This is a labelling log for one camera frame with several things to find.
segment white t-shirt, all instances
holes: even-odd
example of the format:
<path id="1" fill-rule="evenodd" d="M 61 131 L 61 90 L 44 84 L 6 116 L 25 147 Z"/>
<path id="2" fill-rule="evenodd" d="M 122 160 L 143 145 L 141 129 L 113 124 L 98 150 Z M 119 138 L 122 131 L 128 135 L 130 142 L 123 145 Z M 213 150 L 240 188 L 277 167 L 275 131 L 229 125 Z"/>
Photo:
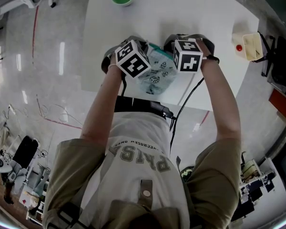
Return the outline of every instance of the white t-shirt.
<path id="1" fill-rule="evenodd" d="M 89 208 L 86 217 L 91 219 L 93 226 L 104 226 L 113 200 L 137 203 L 140 182 L 148 179 L 153 181 L 152 210 L 177 208 L 181 228 L 189 228 L 184 187 L 178 170 L 168 159 L 168 123 L 152 113 L 115 113 L 108 146 L 116 147 L 117 154 L 102 181 L 102 166 L 93 174 L 81 204 L 82 209 Z"/>

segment wire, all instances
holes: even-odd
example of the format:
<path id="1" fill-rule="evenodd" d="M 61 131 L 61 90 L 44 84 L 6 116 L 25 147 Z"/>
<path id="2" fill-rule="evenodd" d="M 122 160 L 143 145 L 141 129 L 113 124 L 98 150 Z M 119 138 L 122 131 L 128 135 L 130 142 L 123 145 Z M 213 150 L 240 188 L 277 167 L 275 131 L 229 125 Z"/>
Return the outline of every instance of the wire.
<path id="1" fill-rule="evenodd" d="M 47 118 L 47 115 L 51 112 L 51 107 L 53 106 L 56 106 L 56 107 L 59 107 L 61 109 L 63 109 L 65 111 L 65 113 L 61 113 L 59 116 L 58 116 L 58 119 L 61 121 L 61 122 L 68 122 L 69 120 L 65 120 L 65 119 L 61 119 L 61 115 L 67 115 L 68 117 L 72 118 L 73 120 L 75 120 L 78 124 L 80 124 L 81 126 L 83 126 L 83 124 L 81 122 L 79 122 L 76 118 L 74 118 L 71 114 L 68 113 L 68 111 L 66 110 L 66 108 L 58 105 L 58 104 L 51 104 L 49 108 L 47 108 L 47 106 L 45 105 L 41 105 L 41 108 L 40 108 L 40 116 L 43 118 L 43 119 L 46 119 Z"/>
<path id="2" fill-rule="evenodd" d="M 172 118 L 171 125 L 170 125 L 170 131 L 171 131 L 172 127 L 174 126 L 174 122 L 175 122 L 175 119 Z"/>
<path id="3" fill-rule="evenodd" d="M 40 154 L 39 155 L 37 155 L 38 156 L 38 158 L 45 158 L 46 156 L 48 156 L 48 151 L 47 150 L 45 150 L 45 149 L 43 149 L 43 150 L 40 150 L 39 148 L 37 148 L 37 150 L 40 152 Z"/>
<path id="4" fill-rule="evenodd" d="M 173 124 L 174 128 L 173 128 L 173 136 L 172 136 L 172 139 L 171 139 L 170 152 L 171 152 L 171 150 L 172 150 L 172 144 L 173 144 L 174 137 L 175 137 L 176 126 L 177 126 L 177 120 L 178 120 L 178 118 L 179 118 L 179 116 L 180 116 L 180 114 L 181 114 L 181 111 L 184 109 L 184 107 L 185 107 L 187 101 L 190 99 L 190 97 L 191 97 L 191 95 L 193 94 L 193 92 L 197 89 L 197 87 L 198 87 L 203 81 L 204 81 L 204 78 L 202 78 L 202 79 L 197 83 L 197 85 L 192 89 L 192 91 L 190 92 L 190 94 L 189 94 L 188 97 L 186 98 L 185 102 L 183 103 L 181 109 L 179 110 L 179 112 L 178 112 L 178 114 L 177 114 L 177 117 L 176 117 L 175 122 L 174 122 L 174 124 Z"/>
<path id="5" fill-rule="evenodd" d="M 3 153 L 2 153 L 2 156 L 4 156 L 4 154 L 7 154 L 7 155 L 10 157 L 10 160 L 9 160 L 9 161 L 11 161 L 11 158 L 12 158 L 12 157 L 10 156 L 10 154 L 7 153 L 7 152 L 3 152 Z"/>
<path id="6" fill-rule="evenodd" d="M 4 110 L 2 111 L 2 113 L 3 113 L 4 117 L 5 117 L 5 122 L 6 122 L 6 121 L 10 118 L 10 107 L 9 107 L 9 109 L 8 109 L 8 116 L 6 116 Z"/>

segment black strap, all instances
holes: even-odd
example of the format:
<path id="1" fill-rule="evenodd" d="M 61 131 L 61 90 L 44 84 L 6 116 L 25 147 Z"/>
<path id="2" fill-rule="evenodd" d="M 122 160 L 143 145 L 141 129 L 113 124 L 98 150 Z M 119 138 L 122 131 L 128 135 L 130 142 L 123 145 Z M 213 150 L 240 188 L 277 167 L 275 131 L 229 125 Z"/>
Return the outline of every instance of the black strap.
<path id="1" fill-rule="evenodd" d="M 127 82 L 125 80 L 125 76 L 126 76 L 126 74 L 122 71 L 123 90 L 122 90 L 121 97 L 124 97 L 124 93 L 125 93 L 125 90 L 126 90 L 126 87 L 127 87 Z"/>
<path id="2" fill-rule="evenodd" d="M 215 60 L 217 63 L 219 63 L 219 58 L 214 57 L 213 55 L 206 56 L 206 59 Z"/>

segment bag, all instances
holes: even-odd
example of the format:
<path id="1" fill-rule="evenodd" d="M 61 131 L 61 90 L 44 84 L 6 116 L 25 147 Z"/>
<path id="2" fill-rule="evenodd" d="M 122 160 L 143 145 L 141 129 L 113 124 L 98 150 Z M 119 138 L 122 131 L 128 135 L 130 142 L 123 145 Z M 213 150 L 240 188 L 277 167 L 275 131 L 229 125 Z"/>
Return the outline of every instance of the bag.
<path id="1" fill-rule="evenodd" d="M 152 68 L 138 77 L 138 84 L 148 94 L 162 94 L 178 73 L 173 57 L 152 43 L 148 43 L 147 56 Z"/>

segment white box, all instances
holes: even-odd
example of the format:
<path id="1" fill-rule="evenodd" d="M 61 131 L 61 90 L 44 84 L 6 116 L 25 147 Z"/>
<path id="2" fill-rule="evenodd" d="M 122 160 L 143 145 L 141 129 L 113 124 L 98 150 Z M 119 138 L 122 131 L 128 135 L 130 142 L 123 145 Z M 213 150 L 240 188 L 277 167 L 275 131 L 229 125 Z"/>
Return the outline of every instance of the white box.
<path id="1" fill-rule="evenodd" d="M 232 42 L 234 44 L 235 53 L 248 61 L 259 60 L 263 57 L 262 41 L 258 32 L 234 33 L 232 34 Z M 241 46 L 240 51 L 236 48 L 238 45 Z"/>
<path id="2" fill-rule="evenodd" d="M 178 72 L 197 73 L 203 58 L 203 52 L 196 40 L 175 40 L 174 64 Z"/>
<path id="3" fill-rule="evenodd" d="M 117 66 L 131 78 L 137 78 L 151 68 L 147 55 L 134 40 L 117 48 L 115 58 Z"/>

